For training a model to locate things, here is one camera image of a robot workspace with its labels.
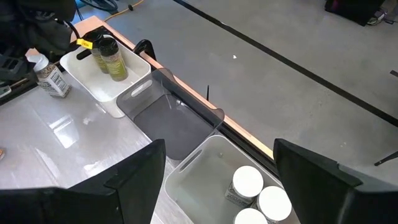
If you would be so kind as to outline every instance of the black equipment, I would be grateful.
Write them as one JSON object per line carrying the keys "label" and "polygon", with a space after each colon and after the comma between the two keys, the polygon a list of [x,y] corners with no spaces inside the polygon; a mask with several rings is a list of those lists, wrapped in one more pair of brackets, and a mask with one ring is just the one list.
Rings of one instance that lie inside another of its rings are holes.
{"label": "black equipment", "polygon": [[384,0],[327,0],[325,10],[365,26]]}
{"label": "black equipment", "polygon": [[70,50],[75,11],[74,0],[0,1],[0,87],[9,80],[36,80],[25,57],[29,49],[45,55]]}
{"label": "black equipment", "polygon": [[165,160],[158,139],[69,189],[0,190],[0,223],[150,223]]}
{"label": "black equipment", "polygon": [[283,139],[274,159],[301,224],[398,223],[398,187]]}

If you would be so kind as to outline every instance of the jar lid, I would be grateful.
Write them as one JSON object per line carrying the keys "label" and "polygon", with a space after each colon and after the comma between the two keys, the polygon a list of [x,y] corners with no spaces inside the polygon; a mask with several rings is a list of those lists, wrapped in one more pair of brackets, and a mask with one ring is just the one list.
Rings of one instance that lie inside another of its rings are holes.
{"label": "jar lid", "polygon": [[83,36],[84,40],[90,41],[93,43],[93,48],[98,48],[98,43],[104,36],[98,31],[90,31]]}
{"label": "jar lid", "polygon": [[232,182],[236,193],[242,197],[255,197],[264,186],[261,173],[251,166],[238,168],[234,173]]}
{"label": "jar lid", "polygon": [[280,187],[266,187],[257,199],[259,210],[274,221],[286,219],[292,211],[292,203],[286,194],[286,191]]}
{"label": "jar lid", "polygon": [[234,219],[234,224],[268,224],[265,216],[253,208],[241,210]]}
{"label": "jar lid", "polygon": [[118,43],[112,37],[104,37],[99,41],[99,52],[102,56],[112,56],[119,50]]}

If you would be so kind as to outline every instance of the plastic tray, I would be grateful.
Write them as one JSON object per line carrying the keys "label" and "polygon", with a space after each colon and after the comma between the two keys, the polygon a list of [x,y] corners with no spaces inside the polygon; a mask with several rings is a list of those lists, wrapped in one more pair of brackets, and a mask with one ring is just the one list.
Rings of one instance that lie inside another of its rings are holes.
{"label": "plastic tray", "polygon": [[[281,183],[223,136],[211,136],[167,177],[167,195],[195,224],[230,224],[242,208],[226,200],[224,193],[235,170],[257,168],[264,187]],[[300,223],[294,211],[280,223]]]}
{"label": "plastic tray", "polygon": [[144,77],[122,93],[119,108],[152,140],[165,139],[167,156],[183,160],[223,122],[182,88],[166,68]]}
{"label": "plastic tray", "polygon": [[116,98],[142,77],[150,73],[150,65],[148,62],[119,42],[118,47],[128,72],[128,77],[120,82],[113,81],[109,74],[101,72],[92,54],[79,60],[78,58],[88,51],[83,47],[79,47],[77,50],[64,55],[60,61],[61,66],[84,86],[114,118],[121,118],[124,116],[124,113],[116,105]]}

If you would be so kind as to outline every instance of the green spice jar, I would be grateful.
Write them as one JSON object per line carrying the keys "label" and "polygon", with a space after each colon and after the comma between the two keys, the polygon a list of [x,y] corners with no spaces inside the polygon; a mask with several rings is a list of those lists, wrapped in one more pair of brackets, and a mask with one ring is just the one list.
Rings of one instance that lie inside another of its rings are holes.
{"label": "green spice jar", "polygon": [[85,34],[83,36],[84,40],[87,40],[87,41],[90,41],[93,43],[93,48],[90,51],[95,59],[95,62],[101,69],[101,71],[103,73],[109,73],[105,62],[101,57],[100,50],[98,49],[98,44],[99,44],[100,40],[102,40],[103,38],[104,38],[104,36],[97,31],[88,32],[87,34]]}
{"label": "green spice jar", "polygon": [[116,40],[111,37],[105,37],[100,40],[99,52],[111,78],[117,82],[125,80],[128,74]]}

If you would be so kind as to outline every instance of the black floor stripe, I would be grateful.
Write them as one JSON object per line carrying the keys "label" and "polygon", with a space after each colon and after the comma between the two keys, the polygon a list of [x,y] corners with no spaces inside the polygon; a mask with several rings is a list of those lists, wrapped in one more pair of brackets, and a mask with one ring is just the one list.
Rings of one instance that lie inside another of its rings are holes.
{"label": "black floor stripe", "polygon": [[343,90],[342,88],[328,82],[322,77],[319,77],[318,75],[314,74],[313,72],[307,70],[306,68],[303,68],[302,66],[296,64],[295,62],[287,59],[286,57],[278,54],[277,52],[271,50],[270,48],[260,44],[259,42],[253,40],[252,38],[244,35],[243,33],[237,31],[236,29],[222,23],[221,21],[217,20],[216,18],[204,13],[203,11],[193,7],[189,3],[183,1],[183,0],[173,0],[183,7],[191,10],[195,14],[203,17],[204,19],[212,22],[213,24],[217,25],[218,27],[228,31],[229,33],[235,35],[236,37],[239,37],[240,39],[246,41],[247,43],[251,44],[252,46],[256,47],[257,49],[263,51],[264,53],[270,55],[271,57],[274,57],[278,61],[286,64],[290,68],[293,68],[294,70],[300,72],[301,74],[305,75],[306,77],[309,77],[313,81],[323,85],[324,87],[328,88],[329,90],[339,94],[340,96],[346,98],[347,100],[351,101],[352,103],[362,107],[363,109],[367,110],[368,112],[378,116],[379,118],[383,119],[384,121],[387,121],[388,123],[394,125],[395,127],[398,127],[398,119],[395,117],[387,114],[386,112],[380,110],[379,108],[370,105],[369,103],[365,102],[364,100],[359,99],[358,97],[352,95],[351,93],[348,93],[347,91]]}

